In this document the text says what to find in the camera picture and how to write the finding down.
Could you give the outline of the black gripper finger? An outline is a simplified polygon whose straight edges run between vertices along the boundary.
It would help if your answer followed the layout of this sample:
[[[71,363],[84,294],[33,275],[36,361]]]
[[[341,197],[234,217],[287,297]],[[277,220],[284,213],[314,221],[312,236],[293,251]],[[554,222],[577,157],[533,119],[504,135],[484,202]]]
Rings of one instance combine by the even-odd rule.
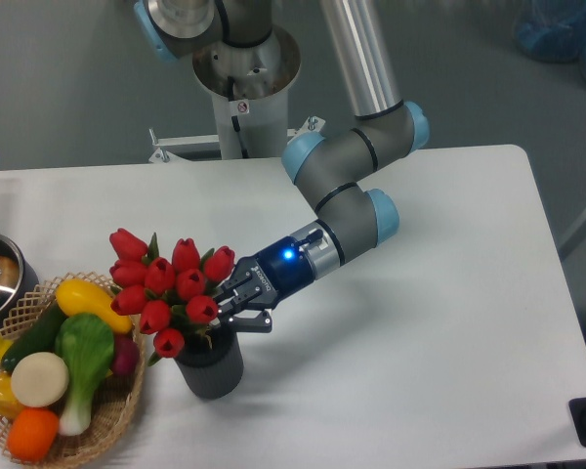
[[[218,304],[233,302],[235,305],[245,305],[249,301],[247,293],[248,277],[225,280],[215,288],[212,298]]]
[[[241,317],[239,315],[219,315],[212,321],[212,326],[228,327],[237,333],[270,333],[272,331],[272,316],[268,310],[262,310],[255,317]]]

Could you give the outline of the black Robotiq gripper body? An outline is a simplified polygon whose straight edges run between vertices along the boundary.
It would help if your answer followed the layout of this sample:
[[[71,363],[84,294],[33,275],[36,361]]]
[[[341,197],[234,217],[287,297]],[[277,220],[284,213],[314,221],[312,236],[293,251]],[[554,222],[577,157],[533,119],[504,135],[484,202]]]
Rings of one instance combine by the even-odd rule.
[[[249,301],[245,305],[217,303],[218,316],[272,310],[284,299],[312,284],[315,272],[306,248],[315,241],[315,235],[307,235],[302,239],[290,235],[252,256],[240,258],[228,279],[249,278]]]

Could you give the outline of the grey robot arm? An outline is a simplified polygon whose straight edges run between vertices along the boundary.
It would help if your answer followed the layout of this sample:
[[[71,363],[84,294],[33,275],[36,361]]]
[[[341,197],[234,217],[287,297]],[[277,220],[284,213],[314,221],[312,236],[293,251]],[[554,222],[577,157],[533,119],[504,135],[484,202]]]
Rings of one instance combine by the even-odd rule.
[[[429,123],[395,81],[371,1],[324,1],[356,126],[325,138],[308,124],[288,131],[287,94],[299,47],[272,20],[268,1],[139,1],[135,14],[157,56],[191,57],[210,94],[222,158],[277,156],[315,220],[241,258],[218,289],[217,324],[268,332],[282,300],[377,247],[398,230],[392,200],[359,182],[423,147]]]

